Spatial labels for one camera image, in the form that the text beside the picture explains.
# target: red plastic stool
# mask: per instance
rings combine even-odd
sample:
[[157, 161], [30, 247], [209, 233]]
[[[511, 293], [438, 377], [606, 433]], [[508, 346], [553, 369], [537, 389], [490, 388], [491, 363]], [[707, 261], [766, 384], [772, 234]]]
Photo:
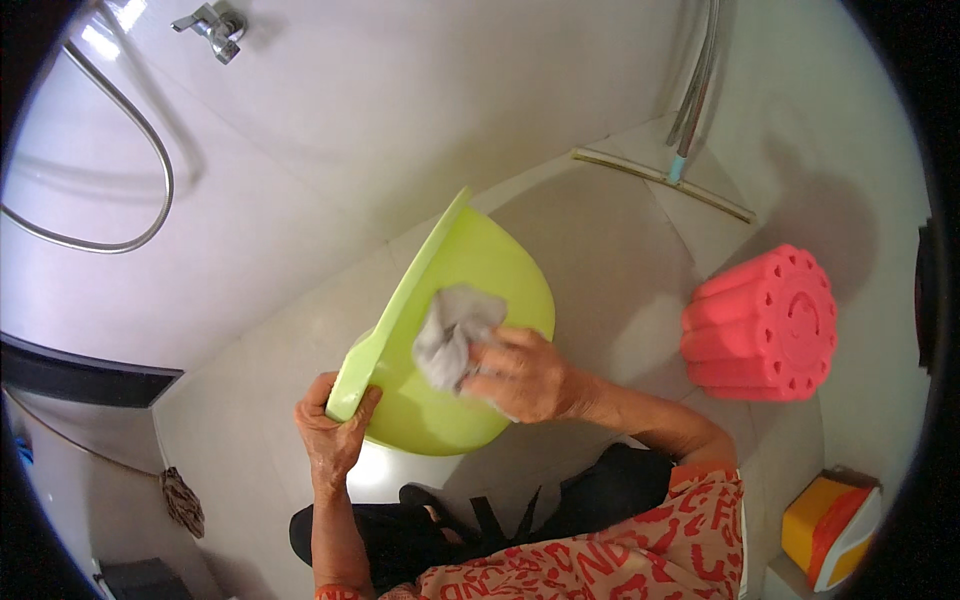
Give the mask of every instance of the red plastic stool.
[[714, 397], [806, 400], [830, 373], [836, 312], [813, 255], [784, 244], [693, 291], [681, 316], [687, 376]]

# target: metal hose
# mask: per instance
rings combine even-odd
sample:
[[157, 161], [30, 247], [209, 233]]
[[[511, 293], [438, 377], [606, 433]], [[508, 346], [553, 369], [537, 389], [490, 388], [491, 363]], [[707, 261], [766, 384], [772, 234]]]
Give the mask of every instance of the metal hose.
[[28, 233], [31, 233], [36, 237], [48, 242], [65, 246], [66, 248], [82, 250], [85, 252], [96, 252], [98, 254], [122, 254], [124, 252], [136, 250], [153, 239], [156, 233], [160, 231], [160, 228], [163, 227], [163, 222], [166, 221], [167, 214], [170, 212], [170, 206], [174, 200], [173, 164], [170, 162], [170, 157], [167, 155], [166, 148], [163, 147], [163, 142], [160, 141], [156, 131], [154, 131], [154, 128], [151, 127], [150, 123], [147, 122], [147, 119], [144, 118], [143, 114], [141, 114], [140, 111], [137, 110], [133, 104], [131, 104], [130, 100], [128, 100], [127, 97], [124, 96], [123, 93], [121, 93], [120, 90], [117, 89], [104, 76], [104, 74], [93, 65], [93, 63], [91, 63], [83, 54], [81, 54], [72, 41], [67, 41], [65, 44], [63, 44], [63, 52], [66, 53], [66, 56], [68, 56], [74, 62], [74, 64], [76, 64], [77, 67], [80, 68], [80, 70], [83, 71], [84, 74], [101, 89], [101, 91], [107, 94], [114, 104], [124, 111], [124, 114], [126, 114], [137, 126], [137, 128], [147, 137], [147, 141], [150, 142], [150, 145], [154, 148], [156, 155], [160, 159], [160, 163], [163, 165], [163, 206], [160, 208], [160, 212], [156, 216], [154, 222], [147, 228], [146, 231], [134, 237], [130, 241], [120, 242], [119, 244], [90, 242], [88, 240], [82, 240], [76, 237], [70, 237], [69, 235], [56, 233], [55, 231], [42, 228], [39, 225], [35, 225], [34, 223], [27, 221], [2, 204], [0, 204], [0, 212], [10, 217], [14, 223], [21, 226]]
[[697, 64], [693, 69], [693, 76], [690, 78], [690, 85], [686, 89], [680, 111], [677, 113], [677, 118], [673, 122], [670, 134], [667, 135], [666, 145], [673, 146], [677, 143], [678, 139], [681, 139], [681, 131], [683, 131], [681, 145], [677, 154], [684, 158], [686, 158], [689, 153], [690, 144], [693, 141], [693, 134], [697, 127], [697, 121], [700, 120], [700, 112], [703, 109], [704, 101], [707, 97], [707, 86], [710, 76], [713, 73], [713, 64], [716, 60], [717, 52], [716, 30], [719, 13], [719, 0], [710, 0], [704, 45], [700, 49], [700, 56], [697, 58]]

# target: orange container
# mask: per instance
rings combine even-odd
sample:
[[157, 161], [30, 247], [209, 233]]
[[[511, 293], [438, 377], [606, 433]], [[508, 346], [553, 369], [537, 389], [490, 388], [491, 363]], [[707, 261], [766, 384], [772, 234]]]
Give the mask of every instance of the orange container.
[[879, 523], [879, 489], [817, 477], [783, 514], [780, 545], [807, 585], [824, 591], [853, 573]]

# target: hanging rope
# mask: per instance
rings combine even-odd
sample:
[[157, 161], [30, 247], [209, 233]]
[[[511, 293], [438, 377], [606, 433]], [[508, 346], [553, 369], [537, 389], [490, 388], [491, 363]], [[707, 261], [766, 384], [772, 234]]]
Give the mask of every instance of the hanging rope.
[[193, 535], [194, 538], [200, 539], [204, 536], [204, 509], [200, 506], [200, 499], [195, 493], [193, 493], [193, 490], [191, 490], [183, 482], [180, 474], [177, 473], [176, 467], [169, 467], [162, 473], [156, 474], [140, 468], [131, 467], [130, 465], [125, 465], [119, 461], [115, 461], [109, 456], [104, 456], [100, 452], [91, 450], [85, 445], [78, 444], [77, 442], [74, 442], [70, 438], [66, 437], [61, 432], [47, 424], [45, 420], [34, 414], [34, 412], [29, 408], [27, 408], [20, 398], [14, 396], [11, 391], [7, 389], [7, 386], [2, 386], [2, 389], [3, 396], [12, 400], [13, 403], [19, 406], [20, 410], [26, 413], [28, 417], [39, 423], [50, 433], [77, 448], [81, 452], [85, 452], [96, 459], [99, 459], [109, 465], [113, 465], [114, 467], [121, 468], [127, 472], [157, 480], [160, 484], [160, 491], [163, 493], [163, 499], [167, 505], [167, 514], [170, 515], [170, 518], [176, 521], [179, 525], [186, 527], [186, 529]]

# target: white wall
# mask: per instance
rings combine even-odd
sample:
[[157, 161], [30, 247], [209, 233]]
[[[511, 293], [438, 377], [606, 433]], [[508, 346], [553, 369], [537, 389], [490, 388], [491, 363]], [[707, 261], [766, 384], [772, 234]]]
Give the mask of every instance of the white wall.
[[[169, 27], [196, 0], [109, 5], [119, 26], [88, 18], [72, 39], [167, 144], [173, 210], [151, 243], [119, 256], [0, 220], [0, 327], [183, 369], [461, 186], [482, 191], [663, 114], [703, 15], [699, 1], [238, 2], [250, 32], [223, 66], [203, 39]], [[115, 242], [152, 222], [161, 185], [146, 140], [61, 56], [4, 203]]]
[[[14, 393], [77, 443], [132, 467], [163, 470], [149, 411]], [[87, 577], [95, 572], [91, 559], [120, 564], [158, 557], [198, 600], [224, 597], [193, 537], [167, 515], [155, 479], [95, 459], [50, 433], [15, 404], [8, 408], [12, 430], [25, 435], [34, 451], [27, 473], [37, 498]]]
[[839, 345], [820, 390], [828, 467], [887, 486], [912, 460], [928, 378], [917, 367], [913, 276], [924, 171], [882, 64], [839, 2], [740, 2], [708, 146], [762, 230], [732, 261], [781, 242], [826, 268]]

